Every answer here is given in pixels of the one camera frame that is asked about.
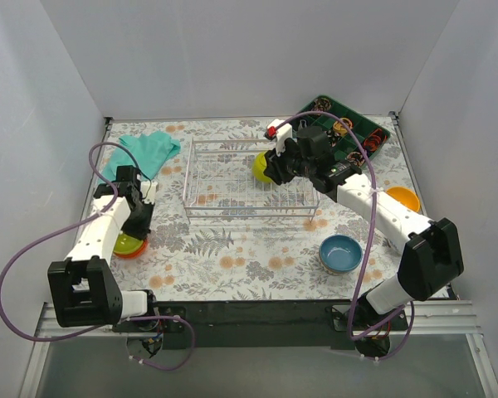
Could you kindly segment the lime green bowl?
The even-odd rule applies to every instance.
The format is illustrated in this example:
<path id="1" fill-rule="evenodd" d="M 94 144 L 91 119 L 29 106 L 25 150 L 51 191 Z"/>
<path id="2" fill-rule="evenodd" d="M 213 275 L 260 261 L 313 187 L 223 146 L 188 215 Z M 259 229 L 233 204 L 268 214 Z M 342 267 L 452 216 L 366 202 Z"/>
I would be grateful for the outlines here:
<path id="1" fill-rule="evenodd" d="M 256 155 L 251 168 L 252 174 L 257 181 L 266 184 L 272 184 L 273 180 L 270 177 L 266 176 L 264 173 L 267 166 L 265 154 L 266 154 L 265 152 L 262 152 Z"/>
<path id="2" fill-rule="evenodd" d="M 137 250 L 143 242 L 146 240 L 141 240 L 130 235 L 126 235 L 121 232 L 115 242 L 113 252 L 128 254 Z"/>

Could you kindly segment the red orange bowl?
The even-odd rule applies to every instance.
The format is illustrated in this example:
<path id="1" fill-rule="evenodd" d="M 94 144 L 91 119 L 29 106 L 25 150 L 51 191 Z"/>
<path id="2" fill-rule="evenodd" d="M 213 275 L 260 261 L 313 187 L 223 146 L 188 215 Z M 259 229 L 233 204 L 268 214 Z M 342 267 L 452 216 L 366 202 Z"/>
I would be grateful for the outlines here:
<path id="1" fill-rule="evenodd" d="M 117 253 L 114 251 L 113 254 L 121 259 L 126 259 L 126 260 L 135 259 L 135 258 L 140 257 L 146 251 L 147 246 L 148 246 L 148 242 L 144 241 L 143 244 L 137 250 L 135 250 L 131 253 L 122 254 L 122 253 Z"/>

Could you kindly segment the white wire dish rack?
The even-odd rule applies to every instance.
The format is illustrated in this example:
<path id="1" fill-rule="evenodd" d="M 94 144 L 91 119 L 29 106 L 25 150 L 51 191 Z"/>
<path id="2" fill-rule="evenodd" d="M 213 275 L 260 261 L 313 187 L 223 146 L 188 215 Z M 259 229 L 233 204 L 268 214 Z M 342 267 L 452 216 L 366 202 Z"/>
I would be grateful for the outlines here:
<path id="1" fill-rule="evenodd" d="M 258 180 L 252 166 L 272 148 L 265 139 L 192 139 L 183 188 L 190 221 L 254 218 L 313 219 L 320 194 L 301 178 L 277 186 Z"/>

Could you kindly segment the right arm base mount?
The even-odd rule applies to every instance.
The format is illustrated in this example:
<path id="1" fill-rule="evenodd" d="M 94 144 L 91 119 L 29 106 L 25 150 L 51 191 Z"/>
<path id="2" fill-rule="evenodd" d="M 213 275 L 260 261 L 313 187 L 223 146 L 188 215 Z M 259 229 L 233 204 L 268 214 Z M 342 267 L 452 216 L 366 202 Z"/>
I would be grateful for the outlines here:
<path id="1" fill-rule="evenodd" d="M 347 334 L 350 308 L 347 305 L 334 304 L 328 307 L 326 312 L 330 314 L 331 326 L 334 330 L 336 332 L 344 332 Z M 378 324 L 383 319 L 388 317 L 392 312 L 393 310 L 383 314 L 376 313 L 367 301 L 366 295 L 363 294 L 357 301 L 354 316 L 352 317 L 353 335 L 357 336 L 368 328 L 373 327 L 375 324 Z M 350 338 L 345 337 L 345 340 L 353 343 L 355 350 L 359 354 L 376 359 L 385 357 L 390 353 L 390 333 L 404 332 L 408 329 L 408 327 L 408 318 L 404 310 L 401 309 L 394 318 L 391 318 L 386 323 L 379 325 L 366 337 L 361 337 L 358 340 L 351 340 Z"/>

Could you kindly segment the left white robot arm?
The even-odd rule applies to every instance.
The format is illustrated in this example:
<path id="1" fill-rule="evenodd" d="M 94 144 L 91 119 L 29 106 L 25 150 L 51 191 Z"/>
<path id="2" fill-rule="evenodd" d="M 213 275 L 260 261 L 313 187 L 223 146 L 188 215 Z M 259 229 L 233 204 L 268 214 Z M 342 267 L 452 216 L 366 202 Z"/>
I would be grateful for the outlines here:
<path id="1" fill-rule="evenodd" d="M 60 326 L 115 325 L 131 318 L 144 332 L 159 325 L 148 290 L 120 289 L 110 269 L 115 244 L 126 236 L 146 243 L 154 210 L 154 183 L 142 182 L 135 166 L 119 166 L 115 180 L 100 184 L 92 215 L 74 248 L 50 264 L 47 277 Z"/>

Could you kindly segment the teal cloth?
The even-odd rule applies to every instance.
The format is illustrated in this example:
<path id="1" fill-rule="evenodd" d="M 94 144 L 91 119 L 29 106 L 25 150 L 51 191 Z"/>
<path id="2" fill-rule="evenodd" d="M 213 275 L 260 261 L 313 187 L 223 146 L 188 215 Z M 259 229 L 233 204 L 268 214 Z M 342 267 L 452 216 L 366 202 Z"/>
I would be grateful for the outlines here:
<path id="1" fill-rule="evenodd" d="M 179 154 L 180 142 L 162 131 L 140 136 L 124 135 L 119 145 L 126 148 L 139 165 L 139 169 L 149 179 L 154 179 L 161 167 Z M 118 166 L 134 165 L 132 158 L 121 148 L 115 148 L 105 165 L 102 175 L 110 181 L 115 180 Z"/>

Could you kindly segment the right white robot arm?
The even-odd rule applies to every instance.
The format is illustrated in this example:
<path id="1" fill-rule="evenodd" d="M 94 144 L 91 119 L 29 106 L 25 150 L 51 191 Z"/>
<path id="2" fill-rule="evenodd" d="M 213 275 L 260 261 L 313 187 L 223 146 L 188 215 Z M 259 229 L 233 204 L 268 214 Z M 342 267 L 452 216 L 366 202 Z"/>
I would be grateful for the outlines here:
<path id="1" fill-rule="evenodd" d="M 265 154 L 264 173 L 275 184 L 309 179 L 316 191 L 369 221 L 401 255 L 397 273 L 351 306 L 348 317 L 354 324 L 381 328 L 396 308 L 431 298 L 462 274 L 455 224 L 447 218 L 433 221 L 374 188 L 374 177 L 348 160 L 334 158 L 322 128 L 309 126 L 293 133 L 288 123 L 275 119 L 265 137 L 275 147 Z"/>

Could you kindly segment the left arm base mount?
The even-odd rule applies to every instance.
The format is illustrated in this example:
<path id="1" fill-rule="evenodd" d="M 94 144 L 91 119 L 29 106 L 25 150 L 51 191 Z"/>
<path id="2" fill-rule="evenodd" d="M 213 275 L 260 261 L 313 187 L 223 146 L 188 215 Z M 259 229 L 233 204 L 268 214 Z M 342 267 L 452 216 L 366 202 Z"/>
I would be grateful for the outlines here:
<path id="1" fill-rule="evenodd" d="M 142 352 L 153 358 L 163 348 L 166 337 L 183 335 L 185 326 L 174 320 L 148 320 L 148 321 L 124 321 L 112 327 L 113 332 L 119 333 L 143 333 L 145 337 L 139 339 Z"/>

